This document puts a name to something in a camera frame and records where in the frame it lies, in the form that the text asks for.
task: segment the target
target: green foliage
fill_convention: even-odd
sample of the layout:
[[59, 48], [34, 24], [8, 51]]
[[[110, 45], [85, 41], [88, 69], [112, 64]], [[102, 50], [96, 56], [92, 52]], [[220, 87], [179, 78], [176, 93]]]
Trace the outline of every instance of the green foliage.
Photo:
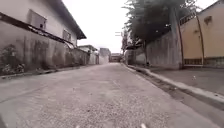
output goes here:
[[18, 59], [18, 52], [14, 45], [6, 46], [0, 52], [0, 74], [10, 75], [23, 73], [25, 65]]
[[126, 27], [133, 42], [139, 39], [151, 42], [170, 30], [169, 12], [172, 7], [183, 17], [195, 10], [196, 0], [128, 0], [129, 17]]

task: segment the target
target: curb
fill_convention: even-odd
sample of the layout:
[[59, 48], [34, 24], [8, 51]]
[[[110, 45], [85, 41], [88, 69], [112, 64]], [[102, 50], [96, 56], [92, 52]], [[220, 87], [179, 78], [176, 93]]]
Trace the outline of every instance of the curb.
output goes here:
[[91, 67], [91, 66], [95, 66], [95, 65], [69, 67], [69, 68], [54, 69], [54, 70], [33, 71], [33, 72], [27, 72], [27, 73], [21, 73], [21, 74], [6, 75], [6, 76], [0, 76], [0, 80], [13, 79], [13, 78], [17, 78], [17, 77], [24, 77], [24, 76], [31, 76], [31, 75], [51, 74], [51, 73], [56, 73], [56, 72], [68, 71], [68, 70], [82, 69], [82, 68], [87, 68], [87, 67]]
[[135, 69], [136, 71], [141, 71], [142, 73], [144, 73], [146, 75], [153, 76], [156, 79], [159, 79], [159, 80], [161, 80], [165, 83], [173, 85], [178, 89], [184, 90], [185, 92], [190, 92], [190, 93], [192, 93], [196, 96], [200, 96], [200, 97], [203, 97], [203, 98], [206, 98], [206, 99], [210, 99], [210, 100], [215, 101], [215, 102], [221, 104], [222, 106], [224, 106], [224, 96], [223, 95], [220, 95], [220, 94], [214, 93], [214, 92], [210, 92], [210, 91], [206, 91], [206, 90], [203, 90], [203, 89], [200, 89], [200, 88], [195, 88], [195, 87], [186, 85], [186, 84], [181, 83], [181, 82], [176, 82], [176, 81], [168, 79], [164, 76], [153, 73], [153, 72], [149, 71], [148, 69], [139, 68], [139, 67], [130, 66], [130, 65], [127, 65], [127, 67]]

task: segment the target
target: alley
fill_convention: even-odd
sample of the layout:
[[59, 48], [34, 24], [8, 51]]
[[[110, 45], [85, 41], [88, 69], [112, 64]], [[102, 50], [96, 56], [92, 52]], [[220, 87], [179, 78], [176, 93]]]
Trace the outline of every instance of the alley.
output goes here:
[[7, 128], [218, 128], [121, 64], [0, 83], [0, 116]]

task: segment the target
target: yellow wall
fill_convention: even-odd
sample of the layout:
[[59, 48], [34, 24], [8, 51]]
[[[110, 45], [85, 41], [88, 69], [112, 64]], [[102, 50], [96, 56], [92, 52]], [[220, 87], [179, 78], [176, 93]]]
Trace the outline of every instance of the yellow wall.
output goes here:
[[197, 19], [194, 18], [181, 26], [184, 59], [202, 58], [202, 45]]
[[[204, 19], [212, 16], [209, 24]], [[203, 39], [205, 58], [224, 56], [224, 4], [217, 3], [199, 14]]]

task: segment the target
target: asphalt street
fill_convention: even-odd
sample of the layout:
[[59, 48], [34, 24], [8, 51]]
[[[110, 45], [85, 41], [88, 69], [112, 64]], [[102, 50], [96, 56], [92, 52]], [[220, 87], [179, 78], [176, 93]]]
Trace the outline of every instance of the asphalt street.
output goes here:
[[121, 64], [4, 81], [0, 117], [1, 128], [219, 128]]

